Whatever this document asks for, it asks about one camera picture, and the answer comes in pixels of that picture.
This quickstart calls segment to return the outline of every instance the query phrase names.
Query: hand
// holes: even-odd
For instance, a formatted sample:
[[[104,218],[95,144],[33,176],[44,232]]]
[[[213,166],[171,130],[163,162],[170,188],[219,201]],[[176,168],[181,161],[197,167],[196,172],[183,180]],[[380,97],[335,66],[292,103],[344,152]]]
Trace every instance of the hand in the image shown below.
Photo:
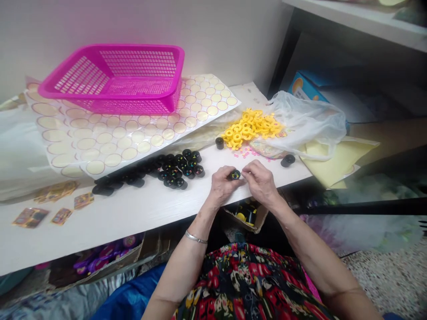
[[[250,193],[267,209],[271,210],[274,204],[282,200],[274,184],[273,174],[258,160],[248,163],[242,175],[248,180]]]
[[[229,174],[236,170],[235,167],[224,166],[218,169],[212,175],[212,187],[210,189],[210,196],[216,198],[221,204],[236,190],[239,186],[244,184],[244,180],[228,180]]]

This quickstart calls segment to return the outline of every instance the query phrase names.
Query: plastic basket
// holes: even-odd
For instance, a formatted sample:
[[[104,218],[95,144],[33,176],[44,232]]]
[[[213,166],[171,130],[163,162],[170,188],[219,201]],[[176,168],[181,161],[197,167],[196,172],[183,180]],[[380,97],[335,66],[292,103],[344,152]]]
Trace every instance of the plastic basket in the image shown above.
[[[181,90],[184,50],[150,44],[93,44],[75,51],[39,94],[104,114],[171,113]]]

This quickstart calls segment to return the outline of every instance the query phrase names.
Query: silver bracelet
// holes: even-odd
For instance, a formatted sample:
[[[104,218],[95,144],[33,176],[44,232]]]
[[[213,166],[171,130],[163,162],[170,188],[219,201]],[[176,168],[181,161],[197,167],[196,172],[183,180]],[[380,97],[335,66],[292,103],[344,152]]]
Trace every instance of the silver bracelet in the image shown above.
[[[191,239],[191,240],[197,241],[198,243],[203,243],[203,244],[207,244],[208,243],[208,240],[202,240],[202,239],[196,238],[193,235],[190,235],[190,233],[188,232],[188,230],[185,231],[185,236],[187,238]]]

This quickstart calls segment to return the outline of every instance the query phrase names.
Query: yellow plastic part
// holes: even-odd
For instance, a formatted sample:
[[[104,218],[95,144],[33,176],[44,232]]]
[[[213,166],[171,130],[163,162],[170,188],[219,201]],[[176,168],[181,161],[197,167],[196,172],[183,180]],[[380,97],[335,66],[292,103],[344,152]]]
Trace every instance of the yellow plastic part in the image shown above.
[[[239,212],[236,215],[236,217],[239,218],[240,220],[242,220],[243,222],[246,222],[246,217],[245,217],[245,215],[243,213]]]
[[[222,135],[227,147],[238,150],[242,147],[243,141],[258,138],[259,134],[263,139],[274,137],[285,137],[282,132],[284,126],[274,119],[274,114],[263,116],[262,110],[252,110],[247,108],[242,113],[242,118],[231,123]]]

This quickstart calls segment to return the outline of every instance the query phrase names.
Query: speckled floor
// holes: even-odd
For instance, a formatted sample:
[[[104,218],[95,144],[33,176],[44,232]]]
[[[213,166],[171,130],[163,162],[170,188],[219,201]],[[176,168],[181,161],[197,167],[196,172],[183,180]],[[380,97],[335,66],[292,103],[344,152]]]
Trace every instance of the speckled floor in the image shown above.
[[[427,319],[427,237],[409,249],[357,252],[342,260],[382,314]]]

